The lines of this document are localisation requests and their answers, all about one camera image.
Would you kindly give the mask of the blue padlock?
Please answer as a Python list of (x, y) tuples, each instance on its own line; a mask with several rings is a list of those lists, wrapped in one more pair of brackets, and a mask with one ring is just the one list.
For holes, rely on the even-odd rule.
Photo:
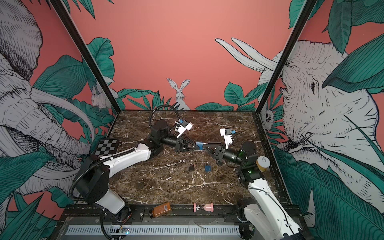
[(197, 147), (198, 147), (198, 149), (199, 150), (203, 150), (203, 145), (204, 145), (204, 143), (202, 143), (202, 142), (196, 142), (196, 145), (197, 145)]
[(208, 162), (206, 162), (205, 163), (205, 172), (209, 173), (211, 171), (212, 171), (211, 165)]

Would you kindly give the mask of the dark grey padlock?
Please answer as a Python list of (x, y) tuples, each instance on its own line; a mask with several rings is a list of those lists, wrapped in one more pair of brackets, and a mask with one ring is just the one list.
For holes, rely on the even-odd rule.
[(194, 171), (195, 170), (195, 165), (194, 164), (189, 164), (188, 170), (189, 171)]

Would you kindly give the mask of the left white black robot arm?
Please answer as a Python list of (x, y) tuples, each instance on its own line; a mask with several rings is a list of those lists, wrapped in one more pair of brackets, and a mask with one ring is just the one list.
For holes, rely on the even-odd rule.
[(170, 127), (165, 120), (159, 120), (150, 127), (151, 132), (147, 138), (138, 142), (135, 147), (109, 156), (88, 157), (73, 180), (69, 190), (70, 198), (95, 204), (113, 215), (129, 212), (126, 201), (110, 189), (110, 178), (135, 164), (156, 157), (163, 151), (164, 145), (179, 152), (187, 150), (188, 145), (192, 145), (192, 150), (199, 149), (184, 136), (193, 126), (191, 122), (178, 120)]

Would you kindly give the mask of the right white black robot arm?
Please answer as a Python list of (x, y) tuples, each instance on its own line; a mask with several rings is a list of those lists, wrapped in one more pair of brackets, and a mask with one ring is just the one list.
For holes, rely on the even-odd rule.
[(255, 199), (254, 204), (242, 207), (243, 221), (250, 222), (265, 240), (313, 240), (286, 212), (269, 187), (268, 181), (257, 165), (257, 147), (252, 142), (244, 142), (237, 151), (221, 144), (203, 143), (200, 148), (208, 153), (221, 166), (223, 163), (237, 165), (236, 172), (240, 184)]

